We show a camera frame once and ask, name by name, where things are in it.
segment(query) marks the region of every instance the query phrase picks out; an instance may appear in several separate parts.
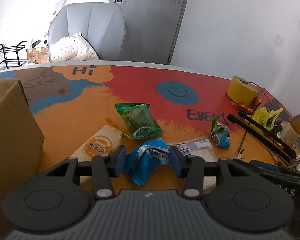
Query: blue circle with smiley face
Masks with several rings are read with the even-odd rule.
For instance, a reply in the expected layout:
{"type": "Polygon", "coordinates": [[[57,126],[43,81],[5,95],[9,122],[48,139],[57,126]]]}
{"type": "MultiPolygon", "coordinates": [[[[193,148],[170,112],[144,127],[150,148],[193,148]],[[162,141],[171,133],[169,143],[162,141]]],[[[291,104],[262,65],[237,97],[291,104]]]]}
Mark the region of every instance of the blue circle with smiley face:
{"type": "Polygon", "coordinates": [[[177,81],[162,81],[156,91],[168,101],[180,105],[193,105],[198,102],[198,94],[191,87],[177,81]]]}

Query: yellow tape roll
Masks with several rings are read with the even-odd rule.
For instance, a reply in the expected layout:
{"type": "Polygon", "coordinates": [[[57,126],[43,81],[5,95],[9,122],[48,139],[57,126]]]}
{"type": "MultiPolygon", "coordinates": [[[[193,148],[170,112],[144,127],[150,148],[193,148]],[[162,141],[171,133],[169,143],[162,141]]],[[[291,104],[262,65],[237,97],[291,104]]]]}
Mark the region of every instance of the yellow tape roll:
{"type": "Polygon", "coordinates": [[[246,106],[249,106],[257,92],[257,88],[251,85],[248,81],[234,76],[228,87],[227,95],[234,102],[242,102],[246,106]]]}

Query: table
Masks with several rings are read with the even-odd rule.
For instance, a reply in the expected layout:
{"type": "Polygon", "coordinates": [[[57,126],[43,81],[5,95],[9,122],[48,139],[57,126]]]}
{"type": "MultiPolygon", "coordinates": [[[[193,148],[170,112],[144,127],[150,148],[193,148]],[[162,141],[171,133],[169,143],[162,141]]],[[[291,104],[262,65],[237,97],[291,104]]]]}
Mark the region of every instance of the table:
{"type": "MultiPolygon", "coordinates": [[[[0,78],[18,78],[45,141],[38,172],[69,157],[87,139],[112,119],[129,133],[114,108],[119,102],[150,103],[150,112],[165,131],[166,143],[207,136],[212,117],[229,126],[229,150],[213,146],[217,157],[233,158],[244,130],[227,121],[237,114],[226,95],[230,80],[199,74],[168,65],[123,61],[73,61],[40,64],[0,71],[0,78]]],[[[266,89],[258,92],[262,105],[271,109],[281,104],[266,89]]],[[[290,114],[284,109],[283,117],[290,114]]],[[[140,141],[123,140],[130,152],[140,141]]],[[[247,135],[242,146],[244,160],[274,164],[267,148],[247,135]]],[[[127,175],[112,179],[116,194],[120,189],[177,189],[182,181],[170,166],[160,166],[139,187],[127,175]]],[[[91,184],[83,185],[91,190],[91,184]]]]}

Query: white polka dot pillow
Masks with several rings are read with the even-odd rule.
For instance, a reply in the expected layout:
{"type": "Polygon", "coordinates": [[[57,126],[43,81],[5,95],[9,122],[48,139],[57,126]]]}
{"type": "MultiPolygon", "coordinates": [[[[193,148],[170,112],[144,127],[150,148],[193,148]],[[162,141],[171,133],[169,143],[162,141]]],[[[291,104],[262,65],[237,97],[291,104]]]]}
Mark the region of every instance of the white polka dot pillow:
{"type": "Polygon", "coordinates": [[[81,33],[61,38],[50,46],[52,62],[70,60],[100,60],[93,47],[81,33]]]}

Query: beige snack package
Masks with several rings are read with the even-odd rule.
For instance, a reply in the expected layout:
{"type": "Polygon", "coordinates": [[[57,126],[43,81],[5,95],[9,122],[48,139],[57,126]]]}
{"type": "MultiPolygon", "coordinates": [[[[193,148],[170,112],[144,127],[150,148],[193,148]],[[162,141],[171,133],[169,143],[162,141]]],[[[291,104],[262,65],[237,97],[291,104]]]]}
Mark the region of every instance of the beige snack package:
{"type": "MultiPolygon", "coordinates": [[[[89,140],[77,149],[71,156],[77,157],[79,162],[90,161],[100,154],[112,154],[121,143],[123,133],[113,126],[106,124],[96,132],[89,140]]],[[[80,182],[84,183],[91,179],[90,176],[81,176],[80,182]]]]}

